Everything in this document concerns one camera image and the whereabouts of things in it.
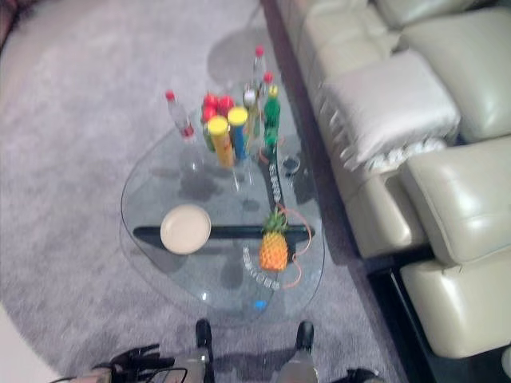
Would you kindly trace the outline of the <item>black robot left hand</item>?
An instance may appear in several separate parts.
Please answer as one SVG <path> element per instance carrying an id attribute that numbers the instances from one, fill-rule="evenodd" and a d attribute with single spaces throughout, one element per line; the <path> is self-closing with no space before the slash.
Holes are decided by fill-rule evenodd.
<path id="1" fill-rule="evenodd" d="M 174 357 L 162 357 L 158 343 L 129 349 L 110 361 L 96 364 L 92 371 L 106 372 L 110 382 L 142 382 L 157 370 L 175 363 Z"/>

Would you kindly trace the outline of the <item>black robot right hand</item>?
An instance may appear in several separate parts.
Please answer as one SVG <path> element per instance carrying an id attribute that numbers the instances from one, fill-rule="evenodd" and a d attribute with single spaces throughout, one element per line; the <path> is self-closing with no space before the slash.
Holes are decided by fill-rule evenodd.
<path id="1" fill-rule="evenodd" d="M 345 377 L 341 379 L 345 383 L 385 383 L 385 379 L 379 372 L 367 368 L 348 369 Z"/>

